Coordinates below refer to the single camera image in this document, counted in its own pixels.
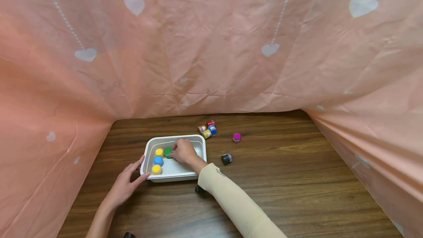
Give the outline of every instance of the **hand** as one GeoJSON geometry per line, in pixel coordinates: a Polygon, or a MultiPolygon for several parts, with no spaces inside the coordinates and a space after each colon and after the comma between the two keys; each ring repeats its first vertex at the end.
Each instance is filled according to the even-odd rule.
{"type": "Polygon", "coordinates": [[[150,173],[145,173],[134,180],[134,182],[130,182],[132,173],[139,168],[143,161],[144,155],[142,155],[142,157],[135,163],[131,163],[126,166],[122,173],[120,173],[117,177],[106,198],[101,203],[102,205],[111,210],[115,210],[128,200],[128,198],[130,198],[135,189],[150,176],[150,173]]]}
{"type": "Polygon", "coordinates": [[[179,163],[186,163],[191,166],[195,173],[200,174],[207,163],[197,155],[188,139],[178,139],[172,146],[172,153],[170,156],[177,160],[179,163]]]}
{"type": "Polygon", "coordinates": [[[172,146],[172,153],[170,156],[175,158],[179,163],[186,163],[189,165],[193,159],[199,158],[194,150],[191,142],[188,139],[178,139],[172,146]]]}

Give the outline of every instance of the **pink curtain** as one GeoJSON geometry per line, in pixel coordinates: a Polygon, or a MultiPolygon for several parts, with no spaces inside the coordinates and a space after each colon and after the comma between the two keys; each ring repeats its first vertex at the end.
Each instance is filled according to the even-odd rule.
{"type": "Polygon", "coordinates": [[[421,0],[0,0],[0,237],[55,237],[112,122],[302,108],[423,236],[421,0]]]}

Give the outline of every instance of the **blue lid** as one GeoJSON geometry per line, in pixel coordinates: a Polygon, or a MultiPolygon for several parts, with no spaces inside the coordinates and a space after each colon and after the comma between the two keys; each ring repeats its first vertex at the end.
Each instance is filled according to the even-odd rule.
{"type": "Polygon", "coordinates": [[[159,165],[159,164],[161,164],[161,163],[163,162],[163,158],[162,158],[161,156],[156,156],[156,157],[154,157],[153,162],[154,162],[156,165],[159,165]]]}
{"type": "Polygon", "coordinates": [[[216,127],[215,126],[210,125],[209,126],[209,130],[210,130],[210,133],[212,135],[215,135],[217,133],[217,130],[216,130],[216,127]]]}

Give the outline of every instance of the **white plastic tray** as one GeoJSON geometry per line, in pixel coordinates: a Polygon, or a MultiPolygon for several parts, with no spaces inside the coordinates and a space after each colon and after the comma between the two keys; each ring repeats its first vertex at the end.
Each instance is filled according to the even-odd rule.
{"type": "MultiPolygon", "coordinates": [[[[173,143],[179,138],[187,138],[191,141],[192,146],[197,152],[197,155],[207,162],[206,156],[206,140],[201,135],[180,135],[180,136],[168,136],[168,137],[155,137],[148,141],[145,146],[145,160],[141,165],[140,174],[147,172],[151,173],[153,167],[154,153],[157,148],[172,147],[173,143]]],[[[198,175],[187,165],[183,165],[175,159],[164,158],[164,165],[162,166],[162,174],[151,174],[147,179],[151,182],[175,182],[184,180],[198,179],[198,175]]]]}

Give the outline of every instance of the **wrist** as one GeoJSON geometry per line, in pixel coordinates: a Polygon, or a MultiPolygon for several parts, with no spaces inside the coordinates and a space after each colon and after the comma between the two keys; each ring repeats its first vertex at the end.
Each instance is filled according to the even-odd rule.
{"type": "Polygon", "coordinates": [[[195,171],[196,174],[200,174],[201,170],[208,165],[206,161],[204,161],[201,157],[197,156],[193,158],[189,166],[191,166],[192,170],[195,171]]]}
{"type": "Polygon", "coordinates": [[[98,207],[98,212],[101,214],[114,214],[118,206],[112,204],[108,201],[107,197],[101,202],[100,207],[98,207]]]}

